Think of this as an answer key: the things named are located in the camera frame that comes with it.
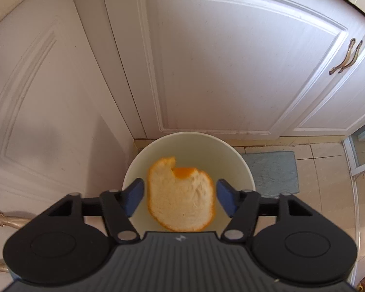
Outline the large orange peel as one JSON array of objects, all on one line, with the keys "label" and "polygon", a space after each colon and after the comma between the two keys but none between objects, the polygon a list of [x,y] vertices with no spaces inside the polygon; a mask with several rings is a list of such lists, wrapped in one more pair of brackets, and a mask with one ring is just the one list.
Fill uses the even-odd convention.
[{"label": "large orange peel", "polygon": [[147,209],[164,228],[201,231],[216,215],[216,188],[195,167],[177,167],[175,157],[157,160],[147,173]]}]

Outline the white trash bin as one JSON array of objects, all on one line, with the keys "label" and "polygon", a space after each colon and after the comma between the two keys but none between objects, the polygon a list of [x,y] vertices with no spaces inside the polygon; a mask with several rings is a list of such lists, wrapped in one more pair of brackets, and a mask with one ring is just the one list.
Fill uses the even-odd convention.
[{"label": "white trash bin", "polygon": [[252,173],[240,153],[226,142],[201,133],[175,133],[146,146],[134,158],[124,188],[145,183],[144,198],[130,221],[140,235],[147,231],[215,231],[230,218],[216,196],[216,182],[254,190]]}]

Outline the blue floor mat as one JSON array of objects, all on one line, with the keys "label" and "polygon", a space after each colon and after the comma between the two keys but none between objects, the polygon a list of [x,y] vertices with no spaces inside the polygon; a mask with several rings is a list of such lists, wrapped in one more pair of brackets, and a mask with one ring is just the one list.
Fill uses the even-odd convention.
[{"label": "blue floor mat", "polygon": [[242,154],[252,173],[255,188],[266,198],[299,193],[297,162],[292,151]]}]

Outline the white cabinet door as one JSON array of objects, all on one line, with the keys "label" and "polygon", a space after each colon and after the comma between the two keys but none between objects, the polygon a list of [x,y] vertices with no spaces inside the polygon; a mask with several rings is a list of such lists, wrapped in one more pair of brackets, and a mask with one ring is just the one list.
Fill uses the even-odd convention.
[{"label": "white cabinet door", "polygon": [[329,75],[365,16],[344,0],[105,0],[147,138],[346,135]]}]

